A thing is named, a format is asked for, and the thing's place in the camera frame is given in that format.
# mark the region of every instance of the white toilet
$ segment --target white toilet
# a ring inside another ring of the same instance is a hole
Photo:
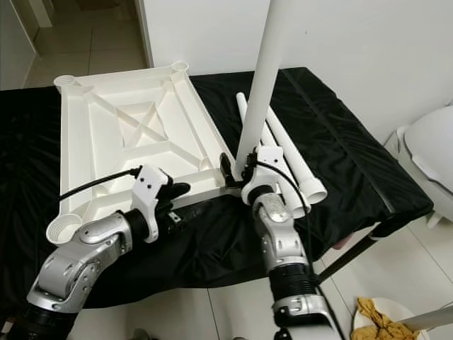
[[[434,202],[428,228],[453,221],[453,106],[399,127],[385,147]]]

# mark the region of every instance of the white plastic pipe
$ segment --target white plastic pipe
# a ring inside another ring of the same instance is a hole
[[[247,114],[243,122],[241,139],[236,154],[234,176],[237,180],[242,179],[241,174],[244,170],[247,154],[250,154],[260,142],[266,112],[292,21],[290,14],[293,3],[294,0],[270,0],[260,53],[253,75]]]
[[[244,94],[242,92],[239,92],[236,94],[236,100],[238,102],[241,120],[244,121],[244,119],[246,117],[246,111],[247,111],[246,97],[244,96]],[[266,123],[264,124],[261,141],[262,141],[263,145],[265,145],[266,147],[277,147],[278,146],[276,141],[274,140],[274,137],[272,136],[272,133],[270,133],[269,127]],[[283,168],[282,170],[284,171],[284,173],[293,182],[295,182],[286,162],[282,165],[282,168]],[[300,198],[294,191],[293,187],[280,175],[278,175],[277,182],[278,182],[278,186],[280,187],[280,190],[282,191],[282,195],[283,195],[283,198],[285,199],[286,206],[288,207],[288,209],[290,209],[292,211],[294,218],[304,217],[305,216],[304,206],[302,205],[302,202],[300,201]],[[307,207],[308,211],[310,211],[311,206],[308,203],[308,200],[305,198],[303,193],[301,193],[301,194],[302,194],[302,198],[304,199],[304,201],[306,203],[306,207]]]
[[[313,175],[309,166],[306,165],[299,150],[292,142],[291,137],[287,134],[285,128],[278,120],[271,107],[269,107],[266,120],[278,145],[283,148],[285,159],[299,183],[301,192],[304,193],[310,204],[321,202],[327,196],[326,188],[324,188],[321,181]]]

